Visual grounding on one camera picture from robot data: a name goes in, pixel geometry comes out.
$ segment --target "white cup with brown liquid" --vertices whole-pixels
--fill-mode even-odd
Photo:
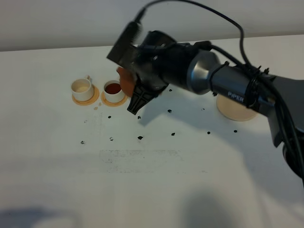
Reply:
[[[71,84],[71,90],[74,98],[78,101],[90,100],[94,95],[94,88],[92,86],[90,76],[75,80]]]

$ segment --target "brown liquid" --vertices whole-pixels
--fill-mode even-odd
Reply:
[[[118,83],[112,83],[105,88],[105,91],[108,94],[117,94],[121,90],[121,87]]]

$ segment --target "white table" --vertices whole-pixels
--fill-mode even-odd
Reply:
[[[240,59],[238,39],[213,43]],[[245,39],[254,65],[298,79],[303,43],[304,35]],[[90,75],[102,90],[118,77],[110,49],[0,53],[1,228],[303,227],[301,181],[265,117],[228,120],[211,93],[171,85],[141,119],[128,102],[74,104],[74,79]]]

